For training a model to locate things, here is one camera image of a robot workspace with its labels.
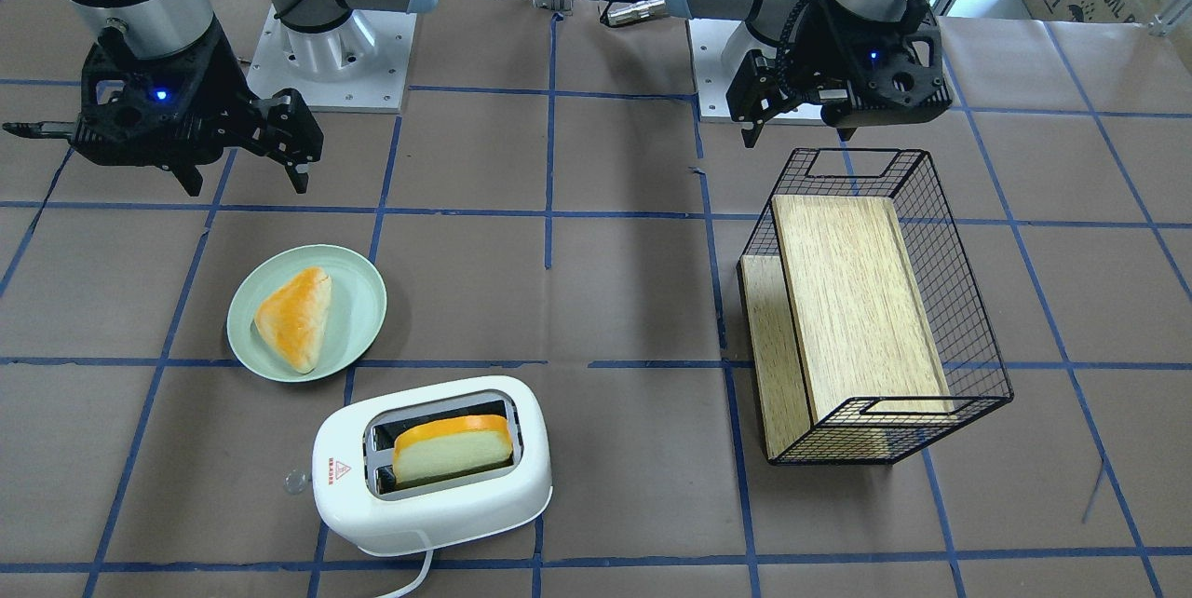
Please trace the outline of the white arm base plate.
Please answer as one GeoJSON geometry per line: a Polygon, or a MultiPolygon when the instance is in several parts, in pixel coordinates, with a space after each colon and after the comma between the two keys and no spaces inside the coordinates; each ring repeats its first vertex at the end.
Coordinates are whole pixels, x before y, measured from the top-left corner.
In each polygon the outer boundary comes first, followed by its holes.
{"type": "Polygon", "coordinates": [[[315,113],[399,114],[418,15],[356,10],[318,35],[265,21],[247,75],[257,96],[302,92],[315,113]]]}
{"type": "Polygon", "coordinates": [[[699,86],[699,118],[702,122],[733,122],[726,98],[728,86],[750,49],[775,58],[774,46],[750,33],[745,21],[693,18],[688,21],[694,83],[699,86]]]}

